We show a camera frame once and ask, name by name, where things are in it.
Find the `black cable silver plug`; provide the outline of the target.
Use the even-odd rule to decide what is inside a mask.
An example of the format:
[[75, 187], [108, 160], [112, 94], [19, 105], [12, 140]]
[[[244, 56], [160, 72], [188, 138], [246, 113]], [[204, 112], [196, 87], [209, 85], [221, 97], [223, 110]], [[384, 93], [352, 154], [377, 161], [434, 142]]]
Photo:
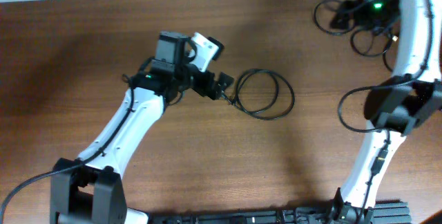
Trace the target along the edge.
[[[278, 113], [272, 112], [284, 88], [288, 92], [288, 106]], [[244, 71], [235, 81], [231, 94], [223, 93], [222, 99], [246, 115], [265, 121], [286, 117], [296, 102], [293, 87], [281, 74], [261, 68]]]

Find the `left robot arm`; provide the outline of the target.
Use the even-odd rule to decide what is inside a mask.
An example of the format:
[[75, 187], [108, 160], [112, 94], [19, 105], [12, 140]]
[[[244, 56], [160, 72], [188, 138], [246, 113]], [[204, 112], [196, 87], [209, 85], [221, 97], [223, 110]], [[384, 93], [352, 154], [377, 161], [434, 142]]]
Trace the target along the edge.
[[50, 223], [147, 223], [126, 204], [124, 172], [147, 131], [179, 93], [193, 89], [217, 100], [233, 78], [207, 70], [224, 46], [195, 33], [162, 31], [155, 55], [127, 77], [124, 99], [103, 131], [74, 160], [61, 158], [51, 179]]

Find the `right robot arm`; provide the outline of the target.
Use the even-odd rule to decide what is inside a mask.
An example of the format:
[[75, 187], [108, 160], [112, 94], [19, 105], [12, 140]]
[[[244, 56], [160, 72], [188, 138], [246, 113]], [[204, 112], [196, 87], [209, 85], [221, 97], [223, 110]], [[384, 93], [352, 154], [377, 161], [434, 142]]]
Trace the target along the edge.
[[346, 0], [334, 8], [337, 35], [370, 31], [393, 39], [390, 78], [366, 88], [364, 140], [354, 167], [326, 209], [297, 209], [306, 223], [409, 223], [405, 203], [378, 204], [379, 185], [406, 137], [441, 110], [441, 0]]

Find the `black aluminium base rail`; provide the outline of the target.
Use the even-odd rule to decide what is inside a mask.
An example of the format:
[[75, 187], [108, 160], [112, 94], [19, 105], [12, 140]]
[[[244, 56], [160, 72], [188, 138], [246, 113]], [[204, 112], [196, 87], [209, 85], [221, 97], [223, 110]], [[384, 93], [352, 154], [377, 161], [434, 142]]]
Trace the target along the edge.
[[297, 207], [257, 212], [217, 214], [150, 214], [150, 224], [297, 224], [297, 223], [371, 223], [410, 224], [412, 217], [406, 202], [377, 202], [364, 212], [348, 204], [326, 207]]

